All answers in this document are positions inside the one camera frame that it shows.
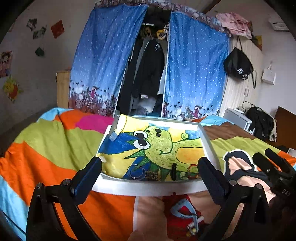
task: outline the bed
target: bed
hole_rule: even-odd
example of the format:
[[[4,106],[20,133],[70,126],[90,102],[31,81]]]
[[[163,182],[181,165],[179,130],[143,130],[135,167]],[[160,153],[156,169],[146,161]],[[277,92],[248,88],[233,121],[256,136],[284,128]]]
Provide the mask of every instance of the bed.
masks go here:
[[[255,138],[238,126],[217,116],[195,120],[207,136],[223,167],[227,179],[254,186],[261,183],[268,201],[275,195],[270,182],[252,162],[256,152],[264,154],[270,148],[291,165],[296,159]],[[113,118],[78,110],[54,108],[37,122],[24,129],[0,159],[0,209],[14,232],[26,240],[26,220],[35,185],[39,182],[56,185],[72,178],[97,154],[106,128]],[[202,216],[197,235],[211,223],[219,211],[207,191],[162,197],[123,196],[91,191],[79,206],[86,220],[102,240],[195,240],[187,236],[191,219],[182,219],[170,210],[180,200],[188,200],[197,216]],[[56,205],[65,232],[75,238],[61,207]],[[237,214],[228,230],[233,230]]]

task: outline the wooden board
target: wooden board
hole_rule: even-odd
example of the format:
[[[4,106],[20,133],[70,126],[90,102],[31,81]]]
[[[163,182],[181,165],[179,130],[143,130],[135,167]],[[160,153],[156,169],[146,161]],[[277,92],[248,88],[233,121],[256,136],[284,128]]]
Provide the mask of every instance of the wooden board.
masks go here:
[[[296,115],[278,107],[276,111],[276,142],[267,141],[272,146],[285,146],[296,150]]]
[[[57,106],[69,108],[69,83],[71,71],[57,72]]]

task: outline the white paper bag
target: white paper bag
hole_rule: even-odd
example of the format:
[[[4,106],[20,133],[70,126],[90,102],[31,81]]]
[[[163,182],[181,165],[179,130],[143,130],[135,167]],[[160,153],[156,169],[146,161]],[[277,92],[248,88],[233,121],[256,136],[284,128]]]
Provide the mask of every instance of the white paper bag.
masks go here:
[[[262,80],[268,84],[275,85],[276,72],[271,70],[271,65],[267,69],[264,69],[263,75],[262,75]]]

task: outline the blue curtain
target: blue curtain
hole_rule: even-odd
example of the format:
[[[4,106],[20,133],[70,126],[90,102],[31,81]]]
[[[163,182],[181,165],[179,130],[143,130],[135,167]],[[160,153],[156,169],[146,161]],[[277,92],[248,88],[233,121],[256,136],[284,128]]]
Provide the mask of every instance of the blue curtain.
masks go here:
[[[171,13],[163,116],[195,119],[219,113],[228,45],[226,34]]]
[[[69,107],[113,115],[121,80],[147,5],[95,8],[76,49]]]

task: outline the wall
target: wall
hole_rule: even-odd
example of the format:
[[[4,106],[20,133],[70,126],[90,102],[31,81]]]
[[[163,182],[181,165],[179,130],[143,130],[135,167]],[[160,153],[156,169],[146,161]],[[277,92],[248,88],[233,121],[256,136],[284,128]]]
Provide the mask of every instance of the wall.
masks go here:
[[[211,0],[173,0],[193,8],[204,8]],[[12,76],[23,89],[11,103],[0,91],[0,134],[17,123],[57,105],[55,74],[72,66],[74,54],[84,25],[96,0],[35,0],[16,20],[0,44],[0,52],[13,51]],[[46,26],[42,39],[33,40],[33,32],[26,27],[29,19],[37,18],[36,30]],[[65,32],[54,39],[50,27],[62,20]],[[45,57],[35,50],[41,47]],[[0,87],[6,78],[0,79]]]
[[[263,0],[222,0],[209,13],[234,11],[253,22],[254,35],[262,35],[263,67],[276,71],[276,84],[262,83],[259,106],[275,115],[278,106],[296,114],[296,41],[289,32],[276,32],[268,22],[275,11]]]

